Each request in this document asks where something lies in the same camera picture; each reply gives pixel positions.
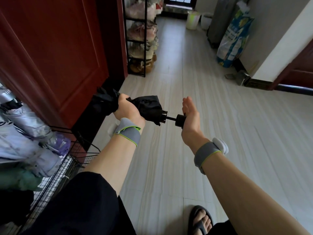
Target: toe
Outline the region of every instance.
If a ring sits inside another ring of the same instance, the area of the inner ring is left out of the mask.
[[[208,219],[209,219],[209,217],[207,215],[204,216],[204,218],[202,219],[203,225],[205,226],[205,228],[207,228],[206,223],[207,223]]]
[[[203,218],[205,217],[205,215],[206,215],[205,211],[204,211],[203,209],[200,210],[200,211],[197,213],[197,216],[196,216],[195,219],[194,219],[194,225],[195,225],[198,221],[200,221],[201,219],[203,219]]]
[[[210,224],[211,224],[211,219],[208,219],[205,223],[205,228],[208,228]]]

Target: floor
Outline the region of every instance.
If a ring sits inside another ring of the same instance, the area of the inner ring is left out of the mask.
[[[154,70],[130,75],[120,92],[158,95],[171,117],[191,96],[205,135],[223,139],[226,157],[313,233],[313,97],[240,87],[224,78],[234,69],[216,63],[204,31],[186,30],[183,20],[157,23]],[[93,141],[100,149],[114,121],[112,114],[100,127]],[[180,134],[171,121],[147,122],[143,131],[120,194],[138,234],[186,234],[193,205],[205,206],[215,223],[227,220]]]

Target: wrist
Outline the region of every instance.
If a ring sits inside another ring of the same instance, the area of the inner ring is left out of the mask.
[[[140,117],[127,117],[127,118],[140,128],[139,133],[141,134],[143,128],[145,127],[146,120],[141,116]]]
[[[195,155],[201,146],[206,144],[207,142],[210,142],[209,139],[207,139],[202,132],[194,133],[191,137],[190,144],[188,145]]]

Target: foot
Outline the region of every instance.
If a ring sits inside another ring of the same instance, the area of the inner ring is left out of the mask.
[[[197,216],[194,219],[194,225],[198,222],[202,220],[203,222],[203,226],[204,229],[206,231],[206,234],[209,232],[209,230],[212,228],[212,224],[211,224],[211,220],[209,219],[209,217],[206,215],[206,212],[201,209],[198,213]],[[194,233],[194,235],[202,235],[202,232],[200,229],[197,229]]]

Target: sandal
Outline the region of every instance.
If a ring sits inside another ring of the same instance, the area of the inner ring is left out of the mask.
[[[198,212],[203,209],[207,216],[209,217],[209,219],[211,220],[211,224],[212,224],[212,227],[213,227],[213,221],[212,221],[212,217],[210,215],[210,213],[205,209],[203,208],[202,206],[200,205],[196,205],[194,206],[194,208],[191,210],[190,212],[190,215],[189,215],[189,221],[188,221],[188,233],[187,235],[194,235],[195,233],[195,230],[196,229],[200,229],[200,231],[202,232],[203,235],[206,235],[207,233],[205,232],[205,228],[203,226],[203,222],[202,220],[198,221],[195,225],[194,224],[194,219],[196,218]]]

